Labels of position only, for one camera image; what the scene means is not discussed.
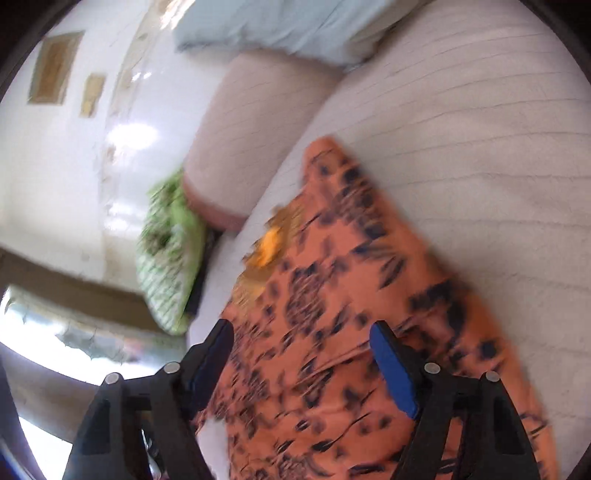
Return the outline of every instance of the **white wall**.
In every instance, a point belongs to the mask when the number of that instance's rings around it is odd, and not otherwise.
[[[121,64],[150,0],[82,0],[51,35],[85,31],[63,105],[28,105],[38,45],[0,104],[0,243],[90,280],[105,270],[100,152]],[[107,75],[93,119],[79,117],[86,78]]]

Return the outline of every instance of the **beige cushion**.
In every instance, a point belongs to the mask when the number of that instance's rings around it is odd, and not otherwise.
[[[519,0],[435,0],[403,21],[223,245],[194,335],[271,209],[297,194],[305,147],[334,133],[488,301],[547,406],[566,477],[591,442],[591,86],[572,56]]]
[[[240,54],[187,156],[190,196],[223,213],[248,217],[341,75],[318,62],[283,53]]]

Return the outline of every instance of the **blue gripper pad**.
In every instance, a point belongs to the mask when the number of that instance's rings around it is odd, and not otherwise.
[[[395,351],[377,325],[369,330],[369,346],[388,385],[388,391],[399,410],[411,419],[418,415],[418,402],[413,382]]]

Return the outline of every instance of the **couch cushion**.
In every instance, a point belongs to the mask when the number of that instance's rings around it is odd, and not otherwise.
[[[180,50],[268,48],[356,66],[424,0],[196,0],[174,30]]]
[[[271,51],[234,59],[186,158],[191,208],[217,228],[240,230],[341,76]]]
[[[518,0],[418,11],[341,82],[226,239],[202,312],[219,314],[271,209],[297,194],[304,149],[326,134],[488,301],[547,406],[566,476],[591,440],[591,86],[576,62]]]

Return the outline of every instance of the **gray couch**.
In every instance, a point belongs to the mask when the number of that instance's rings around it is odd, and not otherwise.
[[[338,84],[243,230],[223,237],[191,343],[326,134],[489,303],[547,407],[566,476],[591,440],[591,86],[577,63],[519,0],[435,0],[412,14]],[[224,447],[212,448],[223,478]]]

